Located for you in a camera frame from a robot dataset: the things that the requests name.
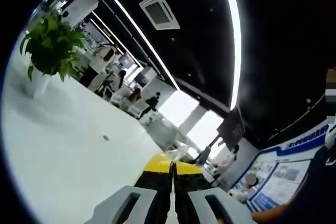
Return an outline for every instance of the person walking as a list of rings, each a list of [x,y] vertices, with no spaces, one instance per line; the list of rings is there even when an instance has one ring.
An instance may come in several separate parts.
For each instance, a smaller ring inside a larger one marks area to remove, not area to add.
[[[138,120],[140,120],[144,115],[146,115],[148,112],[152,111],[156,111],[156,106],[159,102],[159,98],[160,98],[161,93],[157,92],[155,94],[155,96],[150,97],[149,99],[147,99],[145,102],[149,105],[148,108],[144,109],[139,117]]]

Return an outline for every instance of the table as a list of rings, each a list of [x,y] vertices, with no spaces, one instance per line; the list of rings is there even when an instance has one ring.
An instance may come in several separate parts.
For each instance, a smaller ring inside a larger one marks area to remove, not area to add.
[[[38,223],[83,223],[98,203],[133,185],[160,149],[136,119],[73,78],[62,83],[54,76],[41,100],[28,97],[22,84],[29,59],[18,45],[2,104],[13,182]]]

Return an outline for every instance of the person sitting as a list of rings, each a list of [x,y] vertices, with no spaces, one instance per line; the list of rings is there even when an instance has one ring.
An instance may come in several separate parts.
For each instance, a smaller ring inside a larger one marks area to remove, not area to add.
[[[244,203],[248,197],[254,193],[253,187],[258,185],[259,178],[255,174],[248,174],[245,178],[245,185],[240,189],[231,189],[229,194],[238,200],[240,203]]]
[[[141,89],[135,88],[134,91],[127,97],[132,104],[141,99]]]
[[[95,50],[95,57],[90,61],[89,67],[80,78],[79,83],[88,87],[93,79],[102,73],[106,66],[115,59],[116,48],[114,47],[101,47]]]
[[[213,186],[216,187],[219,185],[221,178],[223,178],[224,174],[230,169],[233,163],[237,159],[237,153],[239,151],[239,145],[236,144],[233,150],[226,158],[217,165],[217,169],[214,171],[214,181]]]

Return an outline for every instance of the green leaves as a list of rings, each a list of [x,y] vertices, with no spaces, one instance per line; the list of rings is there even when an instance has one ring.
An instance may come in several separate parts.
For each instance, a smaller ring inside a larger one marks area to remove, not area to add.
[[[84,34],[72,31],[68,23],[59,21],[58,14],[52,13],[38,22],[34,29],[25,36],[20,44],[20,53],[31,53],[33,66],[28,69],[31,79],[33,68],[44,74],[59,73],[64,81],[72,72],[72,63],[80,62],[80,57],[73,52],[74,46],[83,47]]]
[[[50,17],[48,19],[48,31],[47,32],[50,32],[52,30],[56,30],[57,27],[58,27],[57,19],[53,18],[53,17]]]
[[[45,37],[44,40],[42,41],[41,45],[47,48],[52,48],[52,41],[50,37]]]
[[[28,68],[28,77],[31,81],[31,77],[32,77],[32,74],[33,74],[33,70],[34,70],[34,67],[32,65],[29,66]]]

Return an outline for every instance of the screen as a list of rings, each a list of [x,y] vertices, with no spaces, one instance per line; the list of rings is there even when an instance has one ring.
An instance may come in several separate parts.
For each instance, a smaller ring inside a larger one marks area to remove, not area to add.
[[[145,87],[146,84],[148,83],[148,79],[142,74],[139,73],[134,80],[141,86],[141,87]]]
[[[125,67],[125,68],[130,68],[133,64],[134,61],[131,59],[131,57],[128,55],[128,53],[122,55],[119,58],[119,62]]]
[[[226,146],[231,150],[245,133],[243,119],[240,115],[238,107],[235,107],[229,112],[223,123],[217,128],[219,135],[223,139],[221,143],[226,143]]]

